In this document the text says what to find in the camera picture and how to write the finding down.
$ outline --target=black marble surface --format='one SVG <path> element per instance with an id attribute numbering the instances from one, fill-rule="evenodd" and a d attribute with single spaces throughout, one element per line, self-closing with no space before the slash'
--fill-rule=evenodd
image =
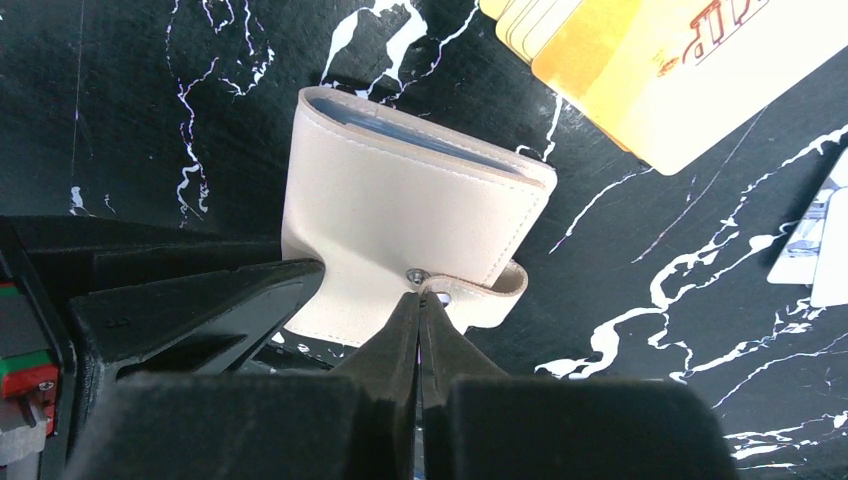
<path id="1" fill-rule="evenodd" d="M 516 255 L 529 290 L 467 334 L 501 367 L 686 382 L 744 476 L 848 474 L 848 310 L 766 282 L 848 146 L 848 51 L 663 177 L 472 0 L 0 0 L 0 17 L 0 213 L 277 234 L 297 90 L 356 91 L 557 169 Z M 331 364 L 351 350 L 283 338 Z"/>

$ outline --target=card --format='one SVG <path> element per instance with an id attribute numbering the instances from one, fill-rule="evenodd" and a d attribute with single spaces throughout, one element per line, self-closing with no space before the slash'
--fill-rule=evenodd
<path id="1" fill-rule="evenodd" d="M 810 305 L 848 304 L 848 188 L 830 196 Z"/>
<path id="2" fill-rule="evenodd" d="M 525 45 L 527 36 L 536 28 L 542 19 L 547 16 L 548 11 L 550 11 L 555 3 L 557 3 L 556 0 L 537 1 L 525 13 L 521 20 L 519 20 L 515 28 L 513 28 L 510 36 L 510 42 L 515 46 L 515 49 L 523 58 L 529 59 L 527 60 L 528 63 L 533 61 L 533 57 L 527 51 L 527 47 Z"/>
<path id="3" fill-rule="evenodd" d="M 848 47 L 845 18 L 848 1 L 582 0 L 532 69 L 673 175 Z"/>
<path id="4" fill-rule="evenodd" d="M 480 0 L 480 10 L 489 18 L 501 18 L 509 0 Z"/>
<path id="5" fill-rule="evenodd" d="M 848 187 L 848 150 L 842 153 L 769 272 L 769 283 L 812 285 L 832 195 Z"/>
<path id="6" fill-rule="evenodd" d="M 507 42 L 509 43 L 509 46 L 512 48 L 512 51 L 515 52 L 515 54 L 518 55 L 519 58 L 524 60 L 524 63 L 528 63 L 528 64 L 530 63 L 532 58 L 528 57 L 524 53 L 523 49 L 521 48 L 521 43 L 518 41 L 518 38 L 515 36 L 515 30 L 524 21 L 524 18 L 527 16 L 527 14 L 531 10 L 533 10 L 533 7 L 535 7 L 538 3 L 539 3 L 539 0 L 530 0 L 529 2 L 527 2 L 527 4 L 524 6 L 524 10 L 521 11 L 521 13 L 518 15 L 518 18 L 514 22 L 512 22 L 512 25 L 510 25 L 510 27 L 507 29 L 507 32 L 506 32 Z"/>
<path id="7" fill-rule="evenodd" d="M 542 15 L 539 23 L 536 24 L 524 39 L 523 48 L 528 57 L 535 59 L 539 55 L 542 48 L 547 45 L 562 24 L 568 20 L 568 17 L 577 9 L 580 2 L 581 0 L 556 0 L 553 3 L 548 11 Z"/>
<path id="8" fill-rule="evenodd" d="M 524 7 L 526 7 L 528 3 L 530 3 L 530 0 L 511 0 L 506 6 L 501 18 L 498 19 L 498 24 L 495 26 L 495 33 L 498 36 L 498 40 L 509 47 L 513 53 L 517 52 L 515 52 L 515 49 L 512 48 L 512 45 L 510 45 L 507 33 L 512 24 L 518 20 L 519 16 L 521 16 L 521 12 L 524 11 Z"/>

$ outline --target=beige leather wallet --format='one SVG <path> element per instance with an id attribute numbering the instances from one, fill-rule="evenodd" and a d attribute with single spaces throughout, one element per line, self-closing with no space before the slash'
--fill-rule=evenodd
<path id="1" fill-rule="evenodd" d="M 461 333 L 499 325 L 527 288 L 512 255 L 555 186 L 543 163 L 344 92 L 301 90 L 283 258 L 326 272 L 285 328 L 360 346 L 416 290 L 442 294 Z"/>

